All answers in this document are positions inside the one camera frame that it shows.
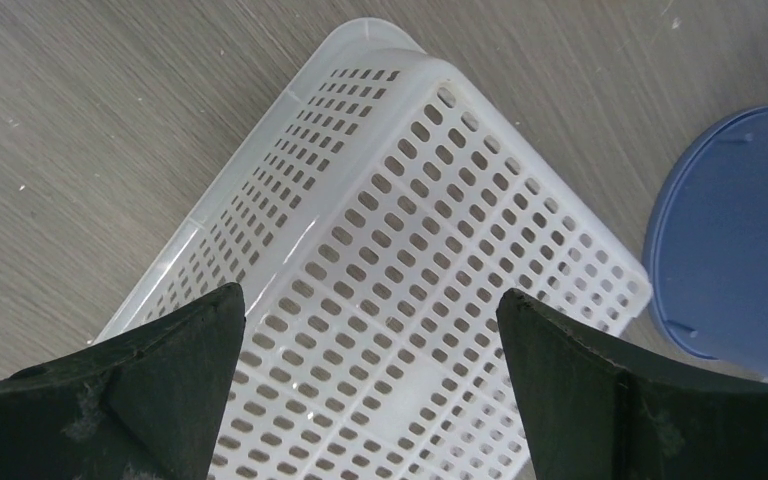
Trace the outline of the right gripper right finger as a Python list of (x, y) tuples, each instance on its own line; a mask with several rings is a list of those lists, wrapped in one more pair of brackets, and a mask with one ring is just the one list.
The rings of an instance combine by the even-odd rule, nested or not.
[(518, 289), (496, 319), (540, 479), (768, 479), (768, 383), (680, 363)]

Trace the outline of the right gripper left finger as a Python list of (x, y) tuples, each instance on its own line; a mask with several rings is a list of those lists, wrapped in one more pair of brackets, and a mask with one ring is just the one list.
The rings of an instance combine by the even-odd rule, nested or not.
[(0, 380), (0, 479), (203, 479), (244, 338), (225, 284)]

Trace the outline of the blue plastic bucket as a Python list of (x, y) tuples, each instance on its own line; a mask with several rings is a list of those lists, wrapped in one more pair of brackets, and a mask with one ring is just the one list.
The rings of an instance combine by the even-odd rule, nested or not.
[(655, 201), (642, 260), (666, 338), (768, 380), (768, 105), (723, 118), (686, 148)]

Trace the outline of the white plastic basket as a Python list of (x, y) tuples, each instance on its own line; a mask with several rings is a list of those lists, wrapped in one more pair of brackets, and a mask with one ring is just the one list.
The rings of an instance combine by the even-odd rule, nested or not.
[(652, 296), (485, 96), (377, 18), (325, 39), (100, 339), (228, 282), (246, 326), (213, 479), (511, 479), (503, 293), (615, 336)]

